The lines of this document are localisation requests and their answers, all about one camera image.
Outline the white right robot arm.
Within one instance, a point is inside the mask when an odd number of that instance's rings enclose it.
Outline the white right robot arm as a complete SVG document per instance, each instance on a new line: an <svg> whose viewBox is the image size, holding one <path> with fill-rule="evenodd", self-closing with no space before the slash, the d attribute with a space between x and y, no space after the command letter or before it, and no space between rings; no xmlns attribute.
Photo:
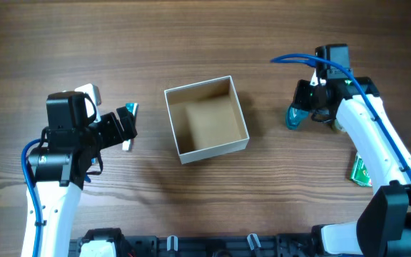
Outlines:
<svg viewBox="0 0 411 257"><path fill-rule="evenodd" d="M373 197L358 220L313 227L313 254L411 256L411 154L390 123L376 85L369 77L354 75L345 44L274 62L315 69L311 80L298 82L285 117L287 127L296 129L306 118L338 123L372 182Z"/></svg>

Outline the green soap packet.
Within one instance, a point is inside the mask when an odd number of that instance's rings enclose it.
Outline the green soap packet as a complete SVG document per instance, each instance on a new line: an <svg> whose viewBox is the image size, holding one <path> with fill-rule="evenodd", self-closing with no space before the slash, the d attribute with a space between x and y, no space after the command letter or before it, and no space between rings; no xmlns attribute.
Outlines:
<svg viewBox="0 0 411 257"><path fill-rule="evenodd" d="M363 159L359 153L356 153L355 160L352 165L350 180L359 186L372 187L372 181L370 179L367 168L363 162Z"/></svg>

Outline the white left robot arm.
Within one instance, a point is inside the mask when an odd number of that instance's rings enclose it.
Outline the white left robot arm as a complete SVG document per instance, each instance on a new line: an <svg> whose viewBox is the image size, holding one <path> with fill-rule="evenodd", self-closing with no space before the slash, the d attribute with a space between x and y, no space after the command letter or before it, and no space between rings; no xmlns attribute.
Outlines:
<svg viewBox="0 0 411 257"><path fill-rule="evenodd" d="M26 229L22 256L67 256L73 220L83 186L101 150L137 135L135 117L125 106L99 115L91 97L80 91L50 94L48 125L21 152L27 186Z"/></svg>

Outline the blue liquid bottle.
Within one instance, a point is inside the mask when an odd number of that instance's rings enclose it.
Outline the blue liquid bottle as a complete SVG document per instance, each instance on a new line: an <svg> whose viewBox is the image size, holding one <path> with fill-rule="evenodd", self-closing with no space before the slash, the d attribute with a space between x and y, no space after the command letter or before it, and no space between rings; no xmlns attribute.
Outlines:
<svg viewBox="0 0 411 257"><path fill-rule="evenodd" d="M301 109L296 109L291 104L288 107L287 113L285 115L285 124L288 129L296 130L300 123L309 116L308 111L304 111Z"/></svg>

